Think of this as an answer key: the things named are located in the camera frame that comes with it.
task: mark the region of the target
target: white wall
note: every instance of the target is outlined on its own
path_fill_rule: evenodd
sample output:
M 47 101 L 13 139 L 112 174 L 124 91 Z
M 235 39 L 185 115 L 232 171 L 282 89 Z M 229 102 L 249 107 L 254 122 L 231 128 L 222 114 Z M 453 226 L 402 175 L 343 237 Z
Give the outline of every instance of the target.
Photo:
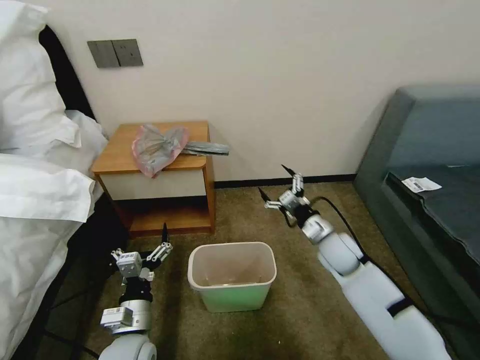
M 401 85 L 480 80 L 480 1 L 31 0 L 51 8 L 98 120 L 207 119 L 216 180 L 351 174 Z M 88 40 L 137 38 L 98 69 Z

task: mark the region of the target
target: gray couch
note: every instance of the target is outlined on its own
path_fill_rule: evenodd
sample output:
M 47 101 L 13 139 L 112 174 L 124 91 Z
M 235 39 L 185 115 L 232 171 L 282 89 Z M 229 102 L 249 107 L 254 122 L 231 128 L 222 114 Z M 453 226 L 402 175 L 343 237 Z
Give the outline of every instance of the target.
M 428 309 L 477 324 L 479 170 L 480 86 L 410 86 L 390 99 L 354 183 Z M 444 186 L 413 194 L 408 176 Z M 437 325 L 460 359 L 480 359 L 478 332 Z

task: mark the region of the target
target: plastic trash can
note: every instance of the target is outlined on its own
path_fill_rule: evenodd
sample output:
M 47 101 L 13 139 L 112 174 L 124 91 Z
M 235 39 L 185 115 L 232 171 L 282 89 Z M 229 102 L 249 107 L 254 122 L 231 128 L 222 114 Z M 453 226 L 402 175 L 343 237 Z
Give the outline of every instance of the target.
M 188 259 L 188 282 L 211 313 L 258 310 L 277 277 L 264 242 L 202 245 Z

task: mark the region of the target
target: paper slip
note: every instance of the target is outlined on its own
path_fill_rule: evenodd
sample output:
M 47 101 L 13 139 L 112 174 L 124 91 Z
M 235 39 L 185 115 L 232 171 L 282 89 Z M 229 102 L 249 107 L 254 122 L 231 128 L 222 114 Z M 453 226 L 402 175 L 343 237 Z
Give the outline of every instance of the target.
M 432 191 L 442 188 L 436 182 L 433 182 L 427 177 L 409 177 L 408 179 L 403 180 L 402 183 L 415 194 L 422 191 Z

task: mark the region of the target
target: baseboard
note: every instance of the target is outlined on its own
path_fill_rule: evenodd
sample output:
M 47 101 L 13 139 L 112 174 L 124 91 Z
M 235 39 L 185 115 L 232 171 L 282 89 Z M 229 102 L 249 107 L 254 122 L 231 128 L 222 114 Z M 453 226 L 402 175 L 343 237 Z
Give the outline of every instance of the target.
M 355 176 L 357 176 L 357 174 L 305 176 L 303 178 L 303 182 L 305 184 L 351 182 L 355 179 Z M 215 181 L 215 189 L 245 188 L 273 185 L 292 185 L 292 178 L 279 177 L 272 179 Z

